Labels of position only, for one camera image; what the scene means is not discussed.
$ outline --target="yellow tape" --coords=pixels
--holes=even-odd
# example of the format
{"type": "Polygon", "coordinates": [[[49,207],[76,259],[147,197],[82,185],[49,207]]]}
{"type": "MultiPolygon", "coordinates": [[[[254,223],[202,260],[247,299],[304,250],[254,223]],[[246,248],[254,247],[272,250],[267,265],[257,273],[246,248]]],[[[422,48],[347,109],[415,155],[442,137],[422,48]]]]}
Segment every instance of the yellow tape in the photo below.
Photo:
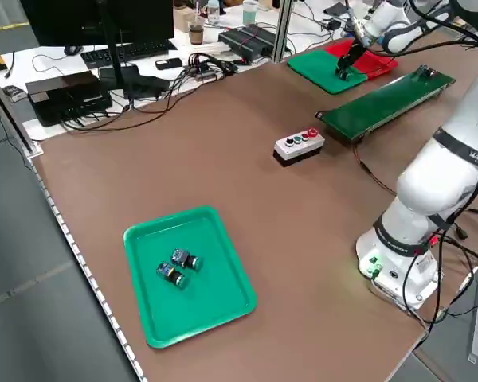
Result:
{"type": "Polygon", "coordinates": [[[17,27],[19,27],[19,26],[25,26],[25,25],[30,25],[30,23],[29,23],[29,22],[20,22],[20,23],[17,23],[17,24],[11,24],[11,25],[0,26],[0,30],[12,29],[12,28],[17,28],[17,27]]]}

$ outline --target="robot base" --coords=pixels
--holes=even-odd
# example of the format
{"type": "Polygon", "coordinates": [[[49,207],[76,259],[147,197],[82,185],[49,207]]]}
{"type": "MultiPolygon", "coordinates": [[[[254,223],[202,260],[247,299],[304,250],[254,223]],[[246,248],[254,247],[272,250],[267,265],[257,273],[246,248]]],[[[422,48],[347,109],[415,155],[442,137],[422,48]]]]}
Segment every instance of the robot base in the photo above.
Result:
{"type": "MultiPolygon", "coordinates": [[[[405,257],[388,249],[377,237],[375,230],[361,235],[356,242],[356,254],[359,259],[359,271],[368,279],[379,269],[375,284],[393,297],[405,310],[402,285],[412,257],[405,257]]],[[[406,283],[406,301],[417,310],[437,288],[437,262],[427,251],[414,263],[406,283]]]]}

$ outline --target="green tray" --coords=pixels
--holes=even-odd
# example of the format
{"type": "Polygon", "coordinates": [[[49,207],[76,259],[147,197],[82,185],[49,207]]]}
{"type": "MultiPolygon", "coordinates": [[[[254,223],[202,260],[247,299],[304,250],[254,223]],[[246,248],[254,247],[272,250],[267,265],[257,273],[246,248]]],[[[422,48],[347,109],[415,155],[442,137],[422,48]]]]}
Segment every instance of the green tray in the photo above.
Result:
{"type": "Polygon", "coordinates": [[[250,313],[257,298],[216,210],[198,207],[130,227],[124,247],[143,332],[153,348],[165,348],[250,313]],[[202,259],[179,288],[156,268],[185,249],[202,259]]]}
{"type": "Polygon", "coordinates": [[[323,50],[296,56],[287,61],[288,66],[304,78],[324,89],[329,94],[338,94],[368,80],[366,74],[350,67],[347,80],[335,75],[338,58],[323,50]]]}

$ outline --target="white robotic arm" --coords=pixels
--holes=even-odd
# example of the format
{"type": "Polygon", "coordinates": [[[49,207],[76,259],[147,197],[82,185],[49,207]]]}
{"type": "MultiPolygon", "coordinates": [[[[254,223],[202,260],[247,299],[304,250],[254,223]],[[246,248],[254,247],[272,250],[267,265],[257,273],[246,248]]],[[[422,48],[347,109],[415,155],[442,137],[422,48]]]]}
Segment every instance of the white robotic arm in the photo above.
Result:
{"type": "MultiPolygon", "coordinates": [[[[443,0],[430,13],[442,21],[453,18],[448,0],[443,0]]],[[[338,78],[346,80],[348,68],[352,66],[369,47],[383,37],[382,48],[387,53],[399,53],[407,49],[421,37],[428,35],[440,26],[431,21],[420,20],[411,24],[406,16],[401,0],[385,0],[366,21],[360,21],[349,10],[356,39],[345,56],[340,57],[335,70],[338,78]]]]}
{"type": "MultiPolygon", "coordinates": [[[[438,19],[443,20],[450,18],[452,11],[478,29],[478,0],[450,0],[434,13],[441,12],[438,19]]],[[[426,20],[402,29],[390,26],[399,18],[396,13],[380,5],[371,21],[365,25],[353,23],[357,38],[368,43],[385,28],[385,50],[397,52],[437,27],[426,20]],[[380,22],[381,14],[389,21],[380,22]]],[[[439,279],[437,262],[427,245],[429,238],[468,202],[477,185],[478,77],[451,118],[401,174],[397,197],[374,226],[358,238],[359,270],[369,278],[375,276],[376,284],[402,307],[407,303],[412,309],[419,308],[437,288],[439,279]]]]}

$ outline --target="cup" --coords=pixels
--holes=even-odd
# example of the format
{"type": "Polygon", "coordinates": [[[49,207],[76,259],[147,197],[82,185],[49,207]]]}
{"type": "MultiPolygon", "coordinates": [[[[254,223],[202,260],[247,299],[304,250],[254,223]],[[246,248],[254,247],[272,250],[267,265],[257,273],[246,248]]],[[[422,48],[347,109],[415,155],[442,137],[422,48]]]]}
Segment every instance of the cup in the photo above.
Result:
{"type": "Polygon", "coordinates": [[[255,0],[244,0],[242,2],[242,23],[244,25],[255,24],[258,2],[255,0]]]}
{"type": "Polygon", "coordinates": [[[200,45],[204,41],[204,23],[205,18],[198,16],[191,17],[188,21],[188,33],[190,35],[190,43],[193,45],[200,45]]]}

